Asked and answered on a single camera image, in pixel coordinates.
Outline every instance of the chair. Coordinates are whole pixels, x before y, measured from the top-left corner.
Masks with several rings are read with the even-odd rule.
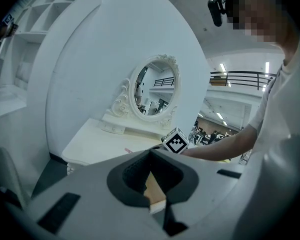
[[[0,187],[5,187],[16,194],[24,208],[30,201],[30,197],[25,193],[16,171],[13,160],[5,148],[0,147]]]

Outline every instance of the railing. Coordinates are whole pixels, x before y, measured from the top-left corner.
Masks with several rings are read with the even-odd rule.
[[[158,79],[158,80],[155,80],[155,83],[153,85],[154,86],[172,86],[174,85],[174,77],[168,77],[168,78],[163,78],[163,79]]]
[[[265,88],[270,81],[275,79],[276,74],[257,71],[226,71],[211,72],[210,84],[214,86],[242,85]]]

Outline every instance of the white platform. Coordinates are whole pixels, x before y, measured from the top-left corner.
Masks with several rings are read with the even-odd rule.
[[[24,108],[26,103],[8,86],[0,86],[0,116]]]
[[[109,133],[98,124],[99,121],[90,118],[81,127],[62,152],[63,160],[85,166],[128,154],[125,148],[137,152],[162,143],[128,130],[122,135]]]

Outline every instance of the black slot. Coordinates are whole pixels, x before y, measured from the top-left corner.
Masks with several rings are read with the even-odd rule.
[[[38,225],[55,234],[69,216],[80,196],[66,193],[59,201],[39,220]]]
[[[221,169],[221,170],[218,170],[217,172],[218,174],[220,175],[224,175],[224,176],[227,176],[227,177],[231,177],[231,178],[235,178],[235,179],[239,179],[241,177],[241,173],[237,173],[237,172],[233,172],[233,171],[229,171],[229,170],[224,170],[224,169]]]

